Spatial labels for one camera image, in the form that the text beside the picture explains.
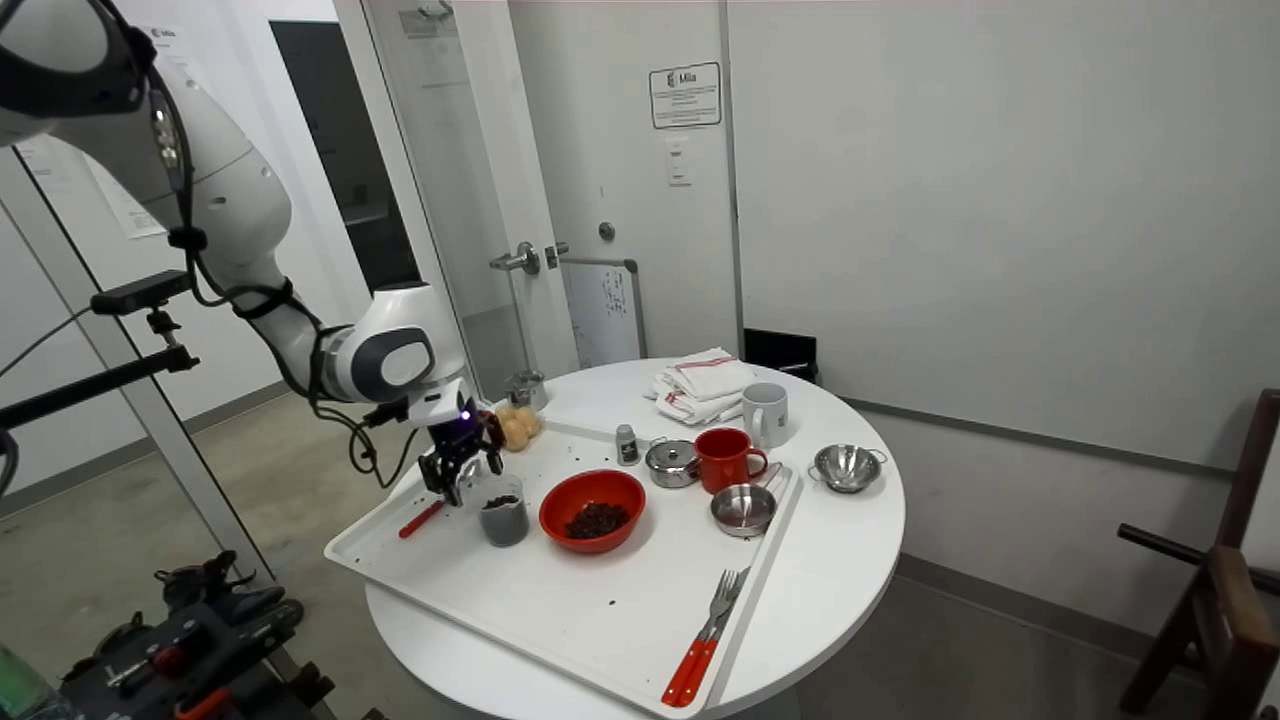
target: white door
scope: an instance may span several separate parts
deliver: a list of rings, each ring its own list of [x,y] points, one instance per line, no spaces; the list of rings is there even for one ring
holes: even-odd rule
[[[346,0],[339,29],[423,279],[448,287],[472,384],[576,370],[543,172],[503,0]]]

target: knife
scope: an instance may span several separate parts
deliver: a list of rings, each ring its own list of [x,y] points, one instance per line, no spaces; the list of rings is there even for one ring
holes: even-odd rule
[[[718,595],[712,595],[712,609],[710,609],[710,626],[695,631],[695,639],[687,646],[678,678],[668,679],[664,689],[664,703],[672,708],[687,708],[712,668],[712,658],[720,650],[720,631],[731,615],[731,606],[736,595],[745,594],[750,586],[750,568],[739,572],[720,572],[720,586],[718,586]]]

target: sign on wall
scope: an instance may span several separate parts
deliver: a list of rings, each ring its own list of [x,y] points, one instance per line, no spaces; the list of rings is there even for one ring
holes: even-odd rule
[[[720,66],[680,66],[650,73],[653,129],[720,126]]]

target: red cup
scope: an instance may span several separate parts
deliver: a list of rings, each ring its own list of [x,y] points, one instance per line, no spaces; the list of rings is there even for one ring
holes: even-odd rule
[[[695,447],[695,475],[710,491],[760,480],[767,473],[767,455],[754,447],[750,431],[736,431],[736,429],[700,431],[692,447]]]

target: red bowl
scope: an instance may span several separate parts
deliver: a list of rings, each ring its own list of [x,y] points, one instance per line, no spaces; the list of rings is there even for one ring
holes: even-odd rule
[[[589,504],[617,504],[627,513],[627,522],[621,527],[612,527],[608,537],[570,537],[570,525],[589,510]],[[576,555],[600,555],[621,550],[646,513],[646,488],[635,475],[627,473],[582,473],[570,475],[565,485],[555,485],[543,497],[543,510],[537,513],[537,522],[543,525],[543,533],[552,537],[555,550],[576,553]]]

